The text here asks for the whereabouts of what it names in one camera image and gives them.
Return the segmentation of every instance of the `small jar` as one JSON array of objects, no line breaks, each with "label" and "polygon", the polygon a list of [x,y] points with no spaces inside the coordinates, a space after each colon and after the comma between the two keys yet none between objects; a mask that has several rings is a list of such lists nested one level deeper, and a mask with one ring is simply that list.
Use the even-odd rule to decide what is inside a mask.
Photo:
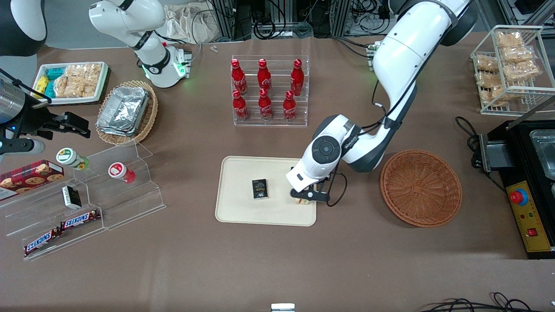
[{"label": "small jar", "polygon": [[135,172],[122,163],[113,163],[110,168],[108,168],[108,174],[110,177],[122,180],[125,183],[135,181]]},{"label": "small jar", "polygon": [[62,165],[72,167],[76,170],[84,170],[89,165],[87,157],[77,154],[73,148],[62,148],[56,155],[56,160]]}]

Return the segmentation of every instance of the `coca-cola bottle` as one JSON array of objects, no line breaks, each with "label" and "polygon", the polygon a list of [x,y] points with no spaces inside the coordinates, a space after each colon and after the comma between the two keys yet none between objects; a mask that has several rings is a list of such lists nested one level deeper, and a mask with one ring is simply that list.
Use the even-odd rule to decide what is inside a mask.
[{"label": "coca-cola bottle", "polygon": [[295,121],[296,106],[297,106],[297,103],[293,99],[293,91],[289,90],[285,92],[285,101],[283,101],[283,116],[287,123],[292,123],[293,121]]},{"label": "coca-cola bottle", "polygon": [[302,92],[302,84],[305,82],[305,74],[302,72],[302,61],[300,58],[293,61],[293,71],[291,72],[291,90],[293,95],[298,97]]},{"label": "coca-cola bottle", "polygon": [[260,98],[258,99],[258,106],[260,107],[260,115],[262,120],[269,122],[274,117],[272,112],[272,101],[268,97],[267,89],[260,89]]},{"label": "coca-cola bottle", "polygon": [[246,108],[245,99],[237,89],[233,90],[233,109],[235,110],[238,121],[244,122],[249,119],[249,111]]},{"label": "coca-cola bottle", "polygon": [[272,75],[266,67],[266,59],[258,60],[258,86],[260,89],[272,90]]},{"label": "coca-cola bottle", "polygon": [[246,93],[246,76],[245,72],[239,66],[239,60],[234,58],[231,60],[231,79],[233,80],[233,86],[235,89],[239,90],[241,94]]}]

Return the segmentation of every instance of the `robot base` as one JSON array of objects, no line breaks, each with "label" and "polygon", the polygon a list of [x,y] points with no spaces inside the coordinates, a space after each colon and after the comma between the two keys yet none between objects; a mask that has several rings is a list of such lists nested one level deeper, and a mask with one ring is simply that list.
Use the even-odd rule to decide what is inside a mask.
[{"label": "robot base", "polygon": [[159,88],[169,88],[181,79],[189,78],[191,68],[191,53],[185,53],[182,49],[176,49],[173,46],[167,46],[166,49],[170,52],[170,62],[161,73],[151,74],[143,66],[147,78]]}]

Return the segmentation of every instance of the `brown tabletop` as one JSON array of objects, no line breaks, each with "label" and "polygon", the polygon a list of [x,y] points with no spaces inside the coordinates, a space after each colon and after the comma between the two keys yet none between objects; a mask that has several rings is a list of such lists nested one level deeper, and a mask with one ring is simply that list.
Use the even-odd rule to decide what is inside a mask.
[{"label": "brown tabletop", "polygon": [[[449,224],[420,229],[397,219],[379,190],[385,160],[368,174],[342,164],[349,179],[345,197],[333,208],[320,204],[311,227],[218,222],[214,209],[226,156],[298,158],[325,117],[341,113],[365,125],[381,115],[370,103],[375,76],[366,60],[331,39],[219,44],[217,54],[205,47],[190,79],[155,88],[159,113],[143,144],[154,153],[147,162],[168,207],[31,262],[22,260],[19,239],[0,235],[0,309],[268,311],[271,303],[293,302],[298,311],[416,311],[452,297],[490,303],[491,291],[549,309],[554,262],[524,260],[507,196],[470,166],[467,135],[454,121],[462,115],[478,132],[488,132],[505,120],[478,112],[468,56],[484,35],[437,50],[384,157],[424,149],[453,167],[463,203]],[[309,55],[308,128],[235,128],[232,54]],[[135,60],[130,48],[47,48],[38,57],[39,64],[104,61],[112,69],[110,89],[145,80]],[[376,101],[387,103],[381,87]],[[53,108],[86,117],[93,134],[86,140],[55,133],[42,158],[53,159],[65,146],[84,155],[110,147],[94,131],[98,108]],[[37,159],[6,157],[0,167],[5,172]]]}]

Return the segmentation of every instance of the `wicker basket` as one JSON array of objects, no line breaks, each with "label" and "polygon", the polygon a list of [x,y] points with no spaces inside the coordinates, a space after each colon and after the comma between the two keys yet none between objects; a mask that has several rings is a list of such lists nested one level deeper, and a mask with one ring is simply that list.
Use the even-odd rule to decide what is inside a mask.
[{"label": "wicker basket", "polygon": [[461,207],[457,175],[443,159],[424,150],[391,157],[381,172],[380,188],[393,213],[421,228],[447,224]]},{"label": "wicker basket", "polygon": [[[141,142],[142,140],[144,140],[144,138],[147,137],[148,133],[152,129],[152,126],[154,125],[154,120],[156,119],[156,114],[158,113],[158,99],[156,98],[156,94],[154,93],[152,87],[142,81],[133,80],[124,82],[120,84],[119,87],[141,87],[150,93],[150,97],[147,102],[147,108],[144,111],[143,119],[141,120],[139,126],[139,132],[134,137],[124,137],[122,135],[107,134],[97,128],[97,133],[102,141],[114,145],[122,144],[132,139],[135,139],[137,142]],[[106,106],[106,102],[108,101],[108,98],[110,97],[110,95],[112,95],[114,90],[115,88],[112,89],[112,91],[110,91],[110,93],[104,98],[102,106],[100,107],[100,112],[98,112],[98,117],[100,117],[100,114],[102,114],[102,110]]]}]

